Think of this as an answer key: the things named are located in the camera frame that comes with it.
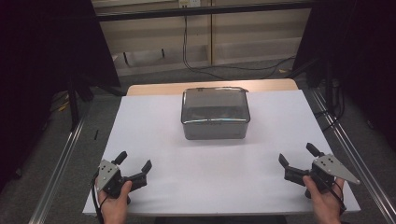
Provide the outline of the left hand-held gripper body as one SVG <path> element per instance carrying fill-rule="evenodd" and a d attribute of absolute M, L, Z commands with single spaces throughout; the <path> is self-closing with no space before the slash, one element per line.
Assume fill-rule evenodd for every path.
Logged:
<path fill-rule="evenodd" d="M 96 190 L 103 191 L 112 198 L 119 198 L 125 180 L 117 164 L 102 160 L 99 164 Z"/>

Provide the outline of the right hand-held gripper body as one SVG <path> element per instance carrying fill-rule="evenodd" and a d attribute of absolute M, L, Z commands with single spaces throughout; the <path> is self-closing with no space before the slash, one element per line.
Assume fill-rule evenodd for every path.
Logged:
<path fill-rule="evenodd" d="M 312 162 L 312 169 L 309 175 L 314 180 L 320 192 L 329 191 L 336 179 L 343 179 L 346 182 L 359 185 L 361 181 L 354 176 L 343 163 L 333 154 L 327 154 Z"/>

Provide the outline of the clear plastic box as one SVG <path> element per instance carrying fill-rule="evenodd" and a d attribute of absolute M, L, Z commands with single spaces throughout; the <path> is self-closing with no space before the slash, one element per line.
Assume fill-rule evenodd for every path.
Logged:
<path fill-rule="evenodd" d="M 243 139 L 248 130 L 247 122 L 198 121 L 182 124 L 188 140 Z"/>

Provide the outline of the clear plastic box lid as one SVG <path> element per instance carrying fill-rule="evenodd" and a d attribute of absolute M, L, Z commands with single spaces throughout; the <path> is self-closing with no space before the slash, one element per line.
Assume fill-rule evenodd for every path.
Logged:
<path fill-rule="evenodd" d="M 182 95 L 181 122 L 249 123 L 247 91 L 240 87 L 186 89 Z"/>

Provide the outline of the person's left hand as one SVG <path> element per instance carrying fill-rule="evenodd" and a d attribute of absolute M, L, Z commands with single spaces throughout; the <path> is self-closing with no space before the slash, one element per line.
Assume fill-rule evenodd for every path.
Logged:
<path fill-rule="evenodd" d="M 102 190 L 97 193 L 105 224 L 126 223 L 128 213 L 127 199 L 132 185 L 131 181 L 125 182 L 117 199 L 109 198 Z"/>

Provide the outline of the person's right hand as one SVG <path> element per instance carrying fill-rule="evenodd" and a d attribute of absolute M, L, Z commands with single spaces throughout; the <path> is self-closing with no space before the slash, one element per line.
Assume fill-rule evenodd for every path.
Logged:
<path fill-rule="evenodd" d="M 305 175 L 303 181 L 311 194 L 314 217 L 318 224 L 341 224 L 341 205 L 330 193 L 320 193 L 314 180 Z"/>

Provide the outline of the black metal stand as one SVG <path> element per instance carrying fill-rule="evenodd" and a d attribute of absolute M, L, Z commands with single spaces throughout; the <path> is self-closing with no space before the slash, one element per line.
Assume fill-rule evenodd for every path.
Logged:
<path fill-rule="evenodd" d="M 93 99 L 89 78 L 84 75 L 70 76 L 67 81 L 67 93 L 72 120 L 71 131 L 73 132 L 79 123 L 77 96 L 84 102 L 89 102 Z"/>

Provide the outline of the white table mat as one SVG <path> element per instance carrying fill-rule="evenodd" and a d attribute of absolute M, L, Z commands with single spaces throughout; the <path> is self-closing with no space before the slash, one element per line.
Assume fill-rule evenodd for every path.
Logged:
<path fill-rule="evenodd" d="M 104 159 L 121 152 L 123 175 L 150 161 L 148 183 L 131 193 L 133 216 L 242 216 L 309 213 L 305 189 L 284 178 L 278 161 L 308 169 L 313 144 L 330 152 L 302 91 L 251 92 L 243 139 L 188 140 L 179 95 L 122 98 Z"/>

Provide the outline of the wooden table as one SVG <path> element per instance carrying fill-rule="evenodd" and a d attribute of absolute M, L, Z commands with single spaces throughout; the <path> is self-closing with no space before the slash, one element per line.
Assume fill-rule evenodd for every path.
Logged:
<path fill-rule="evenodd" d="M 249 92 L 298 90 L 294 80 L 281 78 L 133 85 L 128 89 L 127 96 L 180 95 L 186 89 L 214 87 L 241 87 Z"/>

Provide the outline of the dark curtain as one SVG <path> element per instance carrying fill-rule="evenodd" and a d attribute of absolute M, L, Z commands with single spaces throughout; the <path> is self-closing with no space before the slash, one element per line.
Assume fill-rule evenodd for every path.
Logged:
<path fill-rule="evenodd" d="M 293 68 L 316 86 L 330 67 L 396 151 L 396 0 L 313 0 Z"/>
<path fill-rule="evenodd" d="M 0 0 L 0 191 L 34 147 L 52 97 L 118 87 L 92 0 Z"/>

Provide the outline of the black horizontal bar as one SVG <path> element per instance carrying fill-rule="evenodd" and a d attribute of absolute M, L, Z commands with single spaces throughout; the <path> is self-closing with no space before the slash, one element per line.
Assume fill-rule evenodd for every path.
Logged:
<path fill-rule="evenodd" d="M 316 3 L 315 0 L 303 0 L 296 2 L 279 2 L 252 5 L 235 5 L 220 7 L 187 7 L 175 9 L 158 9 L 150 11 L 136 12 L 114 12 L 99 13 L 96 15 L 98 21 L 130 21 L 143 19 L 158 19 L 170 17 L 201 16 L 227 13 L 244 13 L 256 11 L 273 11 L 311 8 Z"/>

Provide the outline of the white power outlet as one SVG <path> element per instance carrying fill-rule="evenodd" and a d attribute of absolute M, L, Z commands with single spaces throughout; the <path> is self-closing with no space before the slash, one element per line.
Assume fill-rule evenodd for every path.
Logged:
<path fill-rule="evenodd" d="M 199 7 L 201 5 L 201 0 L 178 0 L 180 8 L 185 7 Z"/>

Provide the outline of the metal floor rail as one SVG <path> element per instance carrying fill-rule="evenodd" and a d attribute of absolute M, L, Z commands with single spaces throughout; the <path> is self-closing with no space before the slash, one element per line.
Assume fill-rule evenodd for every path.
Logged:
<path fill-rule="evenodd" d="M 322 94 L 316 89 L 313 89 L 311 94 L 318 104 L 320 110 L 324 113 L 324 118 L 329 123 L 330 129 L 336 136 L 342 149 L 345 151 L 355 170 L 359 174 L 361 183 L 369 191 L 386 222 L 388 224 L 396 224 L 396 207 L 393 205 L 389 196 L 382 189 L 372 172 L 367 167 L 366 163 L 363 161 L 361 154 L 351 142 L 339 120 L 327 112 L 326 102 Z"/>
<path fill-rule="evenodd" d="M 74 127 L 72 132 L 68 135 L 68 139 L 64 145 L 62 154 L 57 161 L 57 164 L 50 176 L 49 182 L 45 187 L 45 190 L 41 195 L 28 224 L 45 224 L 50 207 L 64 176 L 65 168 L 69 163 L 71 154 L 75 148 L 83 126 L 84 120 L 81 119 Z"/>

